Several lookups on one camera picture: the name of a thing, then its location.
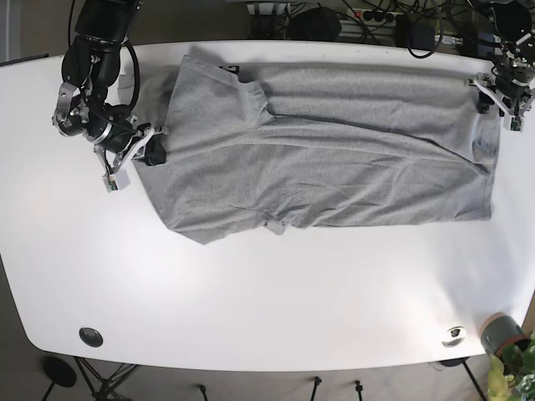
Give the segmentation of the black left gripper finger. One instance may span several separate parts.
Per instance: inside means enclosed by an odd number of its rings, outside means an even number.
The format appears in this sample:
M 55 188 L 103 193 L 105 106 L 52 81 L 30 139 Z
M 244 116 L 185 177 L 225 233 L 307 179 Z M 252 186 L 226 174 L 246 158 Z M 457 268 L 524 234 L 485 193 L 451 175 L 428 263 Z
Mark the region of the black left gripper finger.
M 507 112 L 507 130 L 522 132 L 525 114 L 531 109 L 534 102 L 533 96 L 524 96 L 515 99 Z
M 468 79 L 468 84 L 477 88 L 478 100 L 476 108 L 479 114 L 487 114 L 493 105 L 499 108 L 499 114 L 504 117 L 510 114 L 510 107 L 503 101 L 503 94 L 495 85 L 495 79 L 490 74 L 477 74 Z

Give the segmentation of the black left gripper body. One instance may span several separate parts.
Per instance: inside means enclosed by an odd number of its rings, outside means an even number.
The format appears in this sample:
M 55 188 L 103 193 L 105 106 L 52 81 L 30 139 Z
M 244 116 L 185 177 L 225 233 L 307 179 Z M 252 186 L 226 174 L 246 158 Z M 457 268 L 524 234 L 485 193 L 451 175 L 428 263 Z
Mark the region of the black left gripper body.
M 511 107 L 515 99 L 524 96 L 533 96 L 534 90 L 530 84 L 534 79 L 534 70 L 526 63 L 512 63 L 499 58 L 492 59 L 492 69 L 490 74 L 495 79 L 495 85 L 503 94 L 504 103 Z

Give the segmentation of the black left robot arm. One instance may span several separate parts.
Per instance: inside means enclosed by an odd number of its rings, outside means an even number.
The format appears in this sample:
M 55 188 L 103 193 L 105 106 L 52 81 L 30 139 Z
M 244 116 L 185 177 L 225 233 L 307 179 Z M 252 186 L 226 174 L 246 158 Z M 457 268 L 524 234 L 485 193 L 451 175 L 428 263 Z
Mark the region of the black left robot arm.
M 525 114 L 534 104 L 532 14 L 522 1 L 476 1 L 474 5 L 494 26 L 499 39 L 499 53 L 487 55 L 491 71 L 469 81 L 479 91 L 478 111 L 485 114 L 495 105 L 504 128 L 521 132 Z

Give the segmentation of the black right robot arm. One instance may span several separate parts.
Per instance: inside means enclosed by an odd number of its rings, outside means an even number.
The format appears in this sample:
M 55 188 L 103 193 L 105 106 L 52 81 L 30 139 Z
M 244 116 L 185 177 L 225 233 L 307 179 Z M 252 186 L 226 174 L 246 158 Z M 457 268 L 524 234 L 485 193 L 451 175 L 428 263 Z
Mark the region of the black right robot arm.
M 126 166 L 166 162 L 164 130 L 137 124 L 134 107 L 140 95 L 140 64 L 128 33 L 139 1 L 87 1 L 76 21 L 68 21 L 58 101 L 52 122 L 65 137 L 83 135 L 104 167 L 109 192 L 129 185 Z M 126 48 L 133 66 L 134 88 L 128 104 L 108 104 L 109 87 L 120 74 L 120 51 Z

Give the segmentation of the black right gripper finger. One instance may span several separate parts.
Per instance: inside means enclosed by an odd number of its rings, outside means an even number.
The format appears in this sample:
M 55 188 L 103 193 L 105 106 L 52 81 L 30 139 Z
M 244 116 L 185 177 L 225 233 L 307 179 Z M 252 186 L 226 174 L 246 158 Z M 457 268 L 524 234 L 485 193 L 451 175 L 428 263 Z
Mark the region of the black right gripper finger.
M 116 136 L 117 150 L 107 146 L 102 147 L 102 165 L 104 175 L 102 177 L 106 190 L 114 192 L 123 190 L 130 184 L 127 172 L 127 165 L 132 160 L 142 159 L 145 156 L 146 146 L 156 135 L 156 128 L 151 125 L 144 125 L 143 129 L 138 129 L 134 134 Z
M 167 153 L 161 142 L 150 142 L 142 155 L 135 156 L 134 161 L 138 161 L 146 166 L 152 167 L 166 163 Z

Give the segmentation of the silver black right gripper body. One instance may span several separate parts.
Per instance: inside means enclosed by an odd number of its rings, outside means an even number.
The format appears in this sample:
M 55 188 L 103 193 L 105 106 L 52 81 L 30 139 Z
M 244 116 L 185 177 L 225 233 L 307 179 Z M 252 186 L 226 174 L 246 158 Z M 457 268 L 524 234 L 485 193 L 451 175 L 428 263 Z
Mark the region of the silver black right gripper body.
M 130 122 L 131 109 L 78 109 L 83 136 L 93 145 L 114 154 L 126 151 L 137 131 Z

